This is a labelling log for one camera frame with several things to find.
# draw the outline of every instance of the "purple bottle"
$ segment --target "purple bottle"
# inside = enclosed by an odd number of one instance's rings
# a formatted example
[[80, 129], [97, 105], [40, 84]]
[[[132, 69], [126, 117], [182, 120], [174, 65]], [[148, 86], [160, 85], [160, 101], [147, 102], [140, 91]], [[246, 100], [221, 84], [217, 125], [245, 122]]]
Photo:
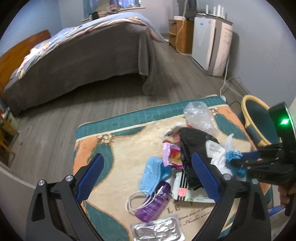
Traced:
[[160, 216], [160, 214], [164, 211], [165, 207], [167, 206], [168, 202], [170, 201], [170, 184], [161, 181], [156, 189], [156, 197], [152, 203], [148, 206], [141, 208], [136, 211], [135, 216], [140, 219], [141, 221], [148, 223], [151, 220], [156, 220]]

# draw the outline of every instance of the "plastic bag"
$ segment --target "plastic bag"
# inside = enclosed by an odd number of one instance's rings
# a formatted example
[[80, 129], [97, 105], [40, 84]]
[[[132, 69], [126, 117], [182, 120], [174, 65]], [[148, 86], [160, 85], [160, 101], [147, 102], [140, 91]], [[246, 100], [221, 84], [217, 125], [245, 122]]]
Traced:
[[226, 152], [229, 152], [231, 150], [235, 150], [234, 148], [234, 145], [233, 145], [233, 141], [232, 141], [232, 138], [233, 138], [234, 134], [230, 134], [226, 141], [224, 143], [221, 144], [221, 146], [225, 149]]
[[189, 102], [184, 109], [184, 116], [193, 128], [204, 131], [213, 137], [219, 135], [219, 131], [214, 125], [214, 117], [205, 103]]

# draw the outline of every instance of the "teal and beige rug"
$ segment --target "teal and beige rug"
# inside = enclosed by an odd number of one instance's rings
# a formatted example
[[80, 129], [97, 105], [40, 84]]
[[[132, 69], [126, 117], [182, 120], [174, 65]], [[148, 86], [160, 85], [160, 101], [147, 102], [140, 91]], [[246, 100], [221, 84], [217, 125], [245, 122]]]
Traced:
[[[234, 133], [233, 142], [238, 150], [247, 152], [255, 149], [244, 126], [226, 102], [218, 96], [208, 96], [199, 101], [204, 102], [214, 116], [219, 142], [224, 142], [228, 135]], [[90, 221], [105, 241], [132, 241], [130, 225], [140, 221], [125, 211], [125, 201], [139, 190], [148, 158], [162, 157], [163, 132], [176, 122], [186, 122], [183, 109], [188, 102], [155, 106], [86, 123], [78, 128], [73, 173], [86, 165], [96, 153], [101, 153], [105, 159], [96, 186], [89, 199], [82, 203]], [[261, 183], [261, 187], [266, 202], [272, 204], [270, 185]], [[132, 204], [138, 206], [144, 199], [137, 198]], [[238, 200], [234, 202], [220, 236], [228, 233], [237, 206]], [[186, 240], [192, 240], [212, 209], [213, 204], [171, 200], [161, 217], [177, 214]]]

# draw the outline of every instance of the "hand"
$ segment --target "hand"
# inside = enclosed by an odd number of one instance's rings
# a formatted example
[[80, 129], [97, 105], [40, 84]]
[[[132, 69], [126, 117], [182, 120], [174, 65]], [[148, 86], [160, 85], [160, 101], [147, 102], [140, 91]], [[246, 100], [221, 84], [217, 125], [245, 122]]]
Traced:
[[296, 183], [290, 188], [290, 190], [288, 190], [284, 186], [279, 186], [278, 191], [281, 206], [286, 207], [286, 205], [290, 202], [289, 195], [296, 193]]

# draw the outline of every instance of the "gray laminate floor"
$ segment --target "gray laminate floor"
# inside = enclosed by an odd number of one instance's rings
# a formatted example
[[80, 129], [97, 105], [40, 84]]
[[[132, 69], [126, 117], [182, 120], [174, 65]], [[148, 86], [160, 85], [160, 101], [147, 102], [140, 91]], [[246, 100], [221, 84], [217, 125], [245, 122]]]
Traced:
[[[222, 78], [203, 75], [189, 56], [175, 53], [167, 43], [156, 43], [156, 48], [164, 71], [170, 76], [158, 83], [155, 96], [144, 96], [141, 76], [129, 74], [81, 86], [24, 111], [20, 115], [19, 130], [30, 125], [32, 131], [22, 145], [17, 140], [12, 146], [16, 152], [11, 163], [14, 174], [33, 185], [40, 179], [60, 181], [72, 173], [75, 132], [79, 125], [150, 106], [219, 95]], [[230, 90], [224, 95], [228, 104], [241, 101]], [[231, 108], [237, 113], [240, 105], [236, 102]]]

